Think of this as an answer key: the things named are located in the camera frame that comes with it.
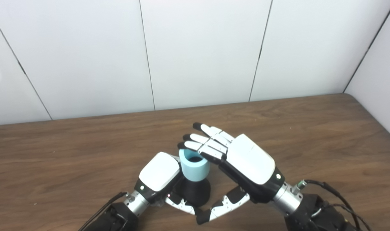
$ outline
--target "wooden table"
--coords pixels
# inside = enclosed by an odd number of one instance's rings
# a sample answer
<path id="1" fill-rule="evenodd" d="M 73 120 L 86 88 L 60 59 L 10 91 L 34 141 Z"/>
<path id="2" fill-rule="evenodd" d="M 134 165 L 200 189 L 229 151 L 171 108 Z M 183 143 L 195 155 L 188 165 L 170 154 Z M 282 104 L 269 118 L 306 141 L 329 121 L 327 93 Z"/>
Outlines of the wooden table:
<path id="1" fill-rule="evenodd" d="M 156 153 L 178 155 L 197 121 L 245 133 L 289 183 L 326 181 L 375 231 L 390 231 L 390 134 L 345 94 L 2 125 L 0 230 L 78 230 L 110 197 L 133 190 Z M 216 166 L 208 178 L 204 209 L 235 186 Z M 304 192 L 338 202 L 317 186 Z M 202 226 L 168 205 L 150 207 L 139 222 L 141 231 L 286 230 L 275 209 L 251 202 Z"/>

